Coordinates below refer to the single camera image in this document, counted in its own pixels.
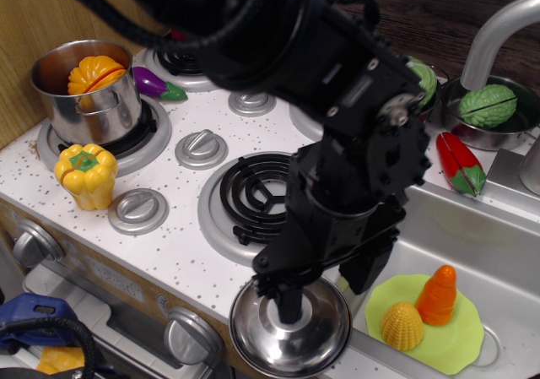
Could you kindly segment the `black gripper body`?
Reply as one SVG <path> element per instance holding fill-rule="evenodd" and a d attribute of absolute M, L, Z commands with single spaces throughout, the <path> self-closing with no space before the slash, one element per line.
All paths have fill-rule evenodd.
<path fill-rule="evenodd" d="M 320 144 L 293 154 L 284 228 L 252 263 L 259 296 L 276 299 L 280 285 L 304 288 L 362 246 L 394 245 L 406 215 L 403 194 L 371 196 L 353 168 L 333 160 Z"/>

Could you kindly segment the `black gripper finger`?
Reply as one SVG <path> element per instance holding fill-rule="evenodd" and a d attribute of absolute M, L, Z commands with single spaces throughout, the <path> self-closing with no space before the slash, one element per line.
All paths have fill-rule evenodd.
<path fill-rule="evenodd" d="M 362 246 L 358 255 L 339 266 L 354 294 L 361 295 L 371 287 L 386 266 L 392 249 L 392 241 Z"/>
<path fill-rule="evenodd" d="M 294 324 L 302 316 L 302 296 L 303 288 L 280 285 L 276 297 L 278 307 L 278 318 L 281 323 Z"/>

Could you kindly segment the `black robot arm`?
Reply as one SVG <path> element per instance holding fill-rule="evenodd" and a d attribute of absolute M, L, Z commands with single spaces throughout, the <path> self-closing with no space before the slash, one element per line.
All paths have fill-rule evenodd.
<path fill-rule="evenodd" d="M 277 302 L 282 322 L 300 319 L 302 290 L 327 268 L 359 266 L 354 283 L 369 286 L 406 188 L 430 166 L 424 91 L 377 35 L 376 0 L 135 0 L 182 41 L 106 0 L 78 1 L 131 41 L 194 56 L 216 85 L 277 96 L 322 125 L 322 140 L 291 157 L 285 226 L 253 261 L 258 292 Z"/>

